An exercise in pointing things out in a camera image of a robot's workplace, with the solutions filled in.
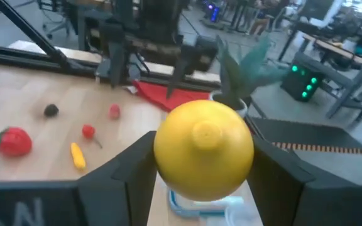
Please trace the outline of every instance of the red cherry tomato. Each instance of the red cherry tomato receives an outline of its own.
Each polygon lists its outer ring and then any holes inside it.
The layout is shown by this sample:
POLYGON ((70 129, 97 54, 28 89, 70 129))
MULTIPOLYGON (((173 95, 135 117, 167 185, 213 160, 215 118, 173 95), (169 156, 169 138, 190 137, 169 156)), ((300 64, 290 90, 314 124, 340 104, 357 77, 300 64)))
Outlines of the red cherry tomato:
POLYGON ((96 129, 94 129, 91 125, 83 125, 82 128, 82 134, 87 139, 92 139, 94 137, 94 134, 96 133, 96 129))
POLYGON ((112 104, 108 115, 111 119, 118 119, 120 115, 119 106, 117 104, 112 104))

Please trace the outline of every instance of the blue light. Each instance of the blue light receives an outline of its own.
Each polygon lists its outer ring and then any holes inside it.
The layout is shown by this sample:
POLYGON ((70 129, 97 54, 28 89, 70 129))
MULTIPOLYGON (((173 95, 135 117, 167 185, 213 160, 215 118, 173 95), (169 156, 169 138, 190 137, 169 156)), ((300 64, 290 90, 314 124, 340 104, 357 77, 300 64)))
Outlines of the blue light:
POLYGON ((213 9, 213 13, 212 13, 212 18, 211 18, 211 21, 212 22, 216 22, 217 20, 217 15, 219 14, 219 8, 218 7, 215 7, 213 9))

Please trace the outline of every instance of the black panel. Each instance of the black panel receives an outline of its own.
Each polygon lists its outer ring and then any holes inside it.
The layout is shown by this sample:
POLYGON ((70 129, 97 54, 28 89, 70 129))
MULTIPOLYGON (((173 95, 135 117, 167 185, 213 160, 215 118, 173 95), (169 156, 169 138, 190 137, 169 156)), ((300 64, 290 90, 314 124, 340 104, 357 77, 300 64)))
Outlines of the black panel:
POLYGON ((362 149, 361 143, 339 127, 318 126, 272 119, 251 119, 258 126, 265 139, 270 142, 362 149))
POLYGON ((315 178, 300 170, 295 155, 254 137, 255 154, 247 181, 263 225, 291 226, 306 182, 315 178))
POLYGON ((79 180, 88 219, 93 218, 90 225, 147 224, 157 174, 153 155, 155 134, 148 132, 79 180))
POLYGON ((74 182, 0 183, 0 225, 87 225, 77 197, 74 182))
POLYGON ((362 186, 318 178, 303 191, 294 225, 362 225, 362 186))
POLYGON ((301 55, 303 54, 296 54, 291 70, 283 79, 281 88, 295 100, 308 102, 324 78, 324 73, 320 71, 320 68, 325 66, 314 60, 311 62, 303 61, 301 55))

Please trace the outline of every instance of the green plant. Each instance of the green plant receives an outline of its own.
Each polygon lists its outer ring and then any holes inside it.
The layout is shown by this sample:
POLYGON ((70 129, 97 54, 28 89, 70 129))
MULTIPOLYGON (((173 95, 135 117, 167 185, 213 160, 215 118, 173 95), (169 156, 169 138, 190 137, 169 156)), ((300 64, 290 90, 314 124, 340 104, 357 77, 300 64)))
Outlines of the green plant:
POLYGON ((280 81, 287 75, 287 69, 265 63, 270 46, 269 37, 264 37, 244 57, 239 50, 239 63, 230 55, 227 44, 216 37, 219 48, 221 95, 216 101, 233 109, 240 109, 240 99, 250 97, 258 87, 280 81))

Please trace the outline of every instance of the red cloth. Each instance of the red cloth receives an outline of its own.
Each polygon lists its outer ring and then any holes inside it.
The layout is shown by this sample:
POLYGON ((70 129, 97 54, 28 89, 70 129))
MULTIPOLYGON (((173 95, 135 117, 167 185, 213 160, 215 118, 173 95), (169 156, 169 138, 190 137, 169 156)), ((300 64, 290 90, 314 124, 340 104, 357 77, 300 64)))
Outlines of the red cloth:
POLYGON ((167 87, 139 81, 134 81, 133 85, 138 89, 139 96, 167 112, 186 102, 207 100, 209 98, 208 92, 175 89, 171 97, 166 99, 167 87))

